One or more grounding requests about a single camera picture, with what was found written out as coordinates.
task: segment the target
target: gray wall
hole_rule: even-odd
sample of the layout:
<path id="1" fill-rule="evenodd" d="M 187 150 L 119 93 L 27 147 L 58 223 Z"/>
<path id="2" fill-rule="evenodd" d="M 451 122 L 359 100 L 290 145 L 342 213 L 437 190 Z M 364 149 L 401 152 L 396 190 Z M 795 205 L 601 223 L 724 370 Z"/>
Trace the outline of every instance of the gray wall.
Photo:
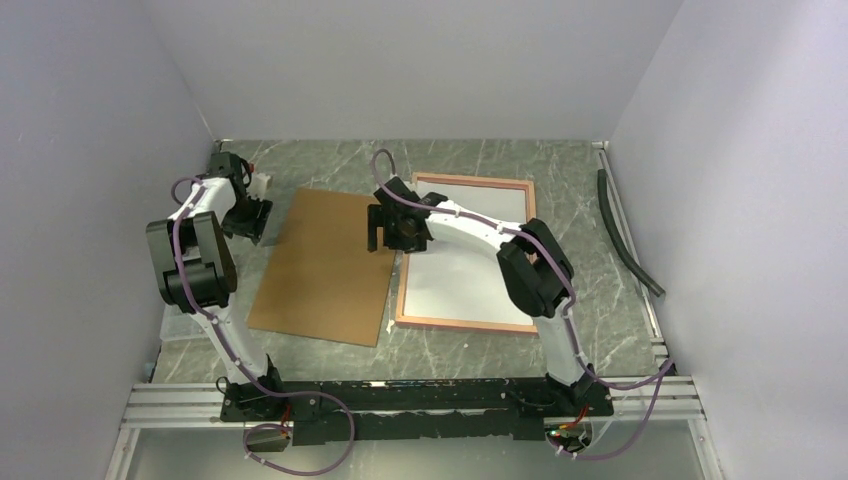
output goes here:
<path id="1" fill-rule="evenodd" d="M 731 479 L 848 478 L 848 4 L 687 0 L 612 137 Z"/>
<path id="2" fill-rule="evenodd" d="M 237 139 L 606 139 L 680 3 L 146 0 Z"/>
<path id="3" fill-rule="evenodd" d="M 103 478 L 162 302 L 144 227 L 211 139 L 140 2 L 0 3 L 0 478 Z"/>

